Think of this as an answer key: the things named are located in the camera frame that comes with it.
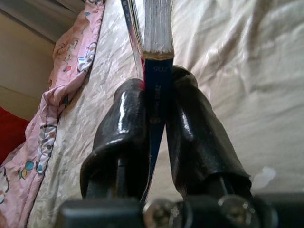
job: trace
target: cartoon print fabric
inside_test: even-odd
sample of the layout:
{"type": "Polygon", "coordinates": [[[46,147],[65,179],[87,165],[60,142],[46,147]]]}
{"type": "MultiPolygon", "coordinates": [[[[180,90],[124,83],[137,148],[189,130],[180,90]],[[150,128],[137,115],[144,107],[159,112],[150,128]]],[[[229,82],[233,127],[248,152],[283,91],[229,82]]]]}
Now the cartoon print fabric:
{"type": "Polygon", "coordinates": [[[92,65],[102,21],[102,1],[88,0],[73,27],[56,43],[49,89],[26,128],[26,142],[0,167],[0,227],[25,227],[56,138],[60,113],[92,65]]]}

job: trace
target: wrinkled fabric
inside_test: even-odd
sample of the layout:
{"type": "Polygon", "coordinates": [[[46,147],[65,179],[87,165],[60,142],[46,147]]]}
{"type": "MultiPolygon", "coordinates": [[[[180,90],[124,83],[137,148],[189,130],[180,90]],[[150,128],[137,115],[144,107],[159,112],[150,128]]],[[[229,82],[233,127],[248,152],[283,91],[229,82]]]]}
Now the wrinkled fabric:
{"type": "MultiPolygon", "coordinates": [[[[254,192],[304,188],[303,11],[301,0],[173,3],[174,64],[197,78],[252,176],[254,192]]],[[[135,63],[121,3],[107,1],[90,78],[61,115],[28,227],[51,227],[65,200],[81,198],[81,164],[115,90],[131,77],[135,63]]],[[[156,197],[180,199],[165,137],[149,199],[156,197]]]]}
{"type": "Polygon", "coordinates": [[[0,183],[5,187],[0,202],[3,227],[22,228],[27,223],[52,155],[59,115],[93,62],[103,10],[102,2],[88,1],[73,27],[56,43],[49,90],[42,95],[39,110],[27,126],[26,142],[0,168],[0,183]]]}

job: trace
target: book spine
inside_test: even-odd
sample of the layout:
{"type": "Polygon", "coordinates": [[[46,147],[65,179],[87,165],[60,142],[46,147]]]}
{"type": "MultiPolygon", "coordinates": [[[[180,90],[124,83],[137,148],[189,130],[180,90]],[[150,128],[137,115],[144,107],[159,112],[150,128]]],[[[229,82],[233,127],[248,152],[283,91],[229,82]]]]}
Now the book spine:
{"type": "Polygon", "coordinates": [[[148,186],[142,201],[147,197],[162,140],[168,104],[172,90],[173,59],[143,59],[143,76],[146,92],[146,107],[149,117],[150,172],[148,186]]]}

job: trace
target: pink blanket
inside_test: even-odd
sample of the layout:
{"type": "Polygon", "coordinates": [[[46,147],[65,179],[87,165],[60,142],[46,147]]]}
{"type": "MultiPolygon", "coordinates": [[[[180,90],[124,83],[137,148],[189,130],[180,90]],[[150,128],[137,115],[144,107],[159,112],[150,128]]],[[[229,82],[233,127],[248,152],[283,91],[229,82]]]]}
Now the pink blanket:
{"type": "Polygon", "coordinates": [[[73,27],[56,43],[49,90],[27,126],[26,142],[0,167],[0,227],[25,227],[52,154],[60,113],[92,65],[104,5],[87,0],[73,27]]]}

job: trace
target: book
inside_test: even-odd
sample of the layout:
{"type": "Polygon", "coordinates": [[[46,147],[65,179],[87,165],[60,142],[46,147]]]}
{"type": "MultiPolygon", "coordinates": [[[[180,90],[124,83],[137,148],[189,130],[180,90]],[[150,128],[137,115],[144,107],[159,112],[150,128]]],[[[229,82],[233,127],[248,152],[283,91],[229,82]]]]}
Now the book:
{"type": "Polygon", "coordinates": [[[121,0],[137,76],[144,80],[150,133],[149,183],[161,144],[172,88],[174,58],[171,31],[171,0],[144,0],[145,24],[141,33],[135,0],[121,0]]]}

